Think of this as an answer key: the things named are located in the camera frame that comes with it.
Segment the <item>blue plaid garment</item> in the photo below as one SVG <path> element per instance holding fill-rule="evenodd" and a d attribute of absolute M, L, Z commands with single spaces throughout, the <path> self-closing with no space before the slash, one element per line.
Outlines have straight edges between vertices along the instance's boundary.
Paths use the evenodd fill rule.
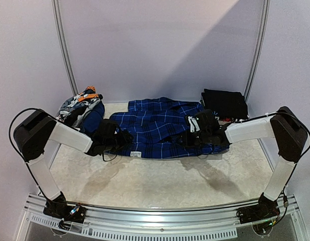
<path fill-rule="evenodd" d="M 133 137 L 130 144 L 114 153 L 144 159 L 172 159 L 217 154 L 229 149 L 228 145 L 213 144 L 182 146 L 182 135 L 190 129 L 186 116 L 203 110 L 199 102 L 166 97 L 130 101 L 126 112 L 115 112 L 110 116 L 110 120 Z"/>

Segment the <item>black t-shirt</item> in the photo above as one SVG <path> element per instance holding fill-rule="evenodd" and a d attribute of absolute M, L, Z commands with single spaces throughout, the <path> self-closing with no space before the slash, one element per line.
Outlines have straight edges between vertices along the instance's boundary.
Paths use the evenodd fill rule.
<path fill-rule="evenodd" d="M 248 107 L 240 92 L 204 89 L 201 96 L 204 107 L 218 117 L 248 119 Z"/>

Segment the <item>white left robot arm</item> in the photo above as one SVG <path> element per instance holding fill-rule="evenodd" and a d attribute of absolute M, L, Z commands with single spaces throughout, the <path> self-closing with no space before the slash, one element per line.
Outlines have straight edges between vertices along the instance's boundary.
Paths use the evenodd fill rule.
<path fill-rule="evenodd" d="M 9 141 L 23 159 L 45 199 L 50 202 L 49 209 L 58 218 L 64 218 L 69 214 L 69 207 L 57 199 L 61 191 L 44 156 L 47 142 L 53 141 L 94 157 L 104 156 L 106 152 L 118 152 L 131 144 L 133 137 L 109 119 L 104 119 L 90 137 L 42 109 L 31 107 L 29 110 L 32 113 L 19 125 L 9 126 Z"/>

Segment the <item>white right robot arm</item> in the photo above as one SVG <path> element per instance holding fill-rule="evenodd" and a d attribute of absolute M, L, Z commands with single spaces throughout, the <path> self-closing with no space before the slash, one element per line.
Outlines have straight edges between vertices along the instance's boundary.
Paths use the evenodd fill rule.
<path fill-rule="evenodd" d="M 288 184 L 302 156 L 309 151 L 310 131 L 286 106 L 262 116 L 219 125 L 211 110 L 187 116 L 189 129 L 180 137 L 185 148 L 199 148 L 207 144 L 226 147 L 247 140 L 274 138 L 278 148 L 278 162 L 273 174 L 254 207 L 254 215 L 266 218 Z"/>

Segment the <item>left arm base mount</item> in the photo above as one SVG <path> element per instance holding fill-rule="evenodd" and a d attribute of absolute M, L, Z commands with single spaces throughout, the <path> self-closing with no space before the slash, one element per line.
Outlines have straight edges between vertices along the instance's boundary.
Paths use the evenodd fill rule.
<path fill-rule="evenodd" d="M 69 205 L 66 202 L 47 201 L 43 214 L 64 221 L 83 223 L 87 209 L 79 204 Z"/>

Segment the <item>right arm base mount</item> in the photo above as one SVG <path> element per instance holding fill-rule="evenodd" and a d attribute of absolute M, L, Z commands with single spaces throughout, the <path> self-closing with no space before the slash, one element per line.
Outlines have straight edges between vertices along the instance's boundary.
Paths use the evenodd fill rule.
<path fill-rule="evenodd" d="M 280 217 L 280 209 L 277 202 L 258 203 L 256 205 L 238 208 L 236 216 L 241 224 L 261 220 L 269 220 L 272 217 Z"/>

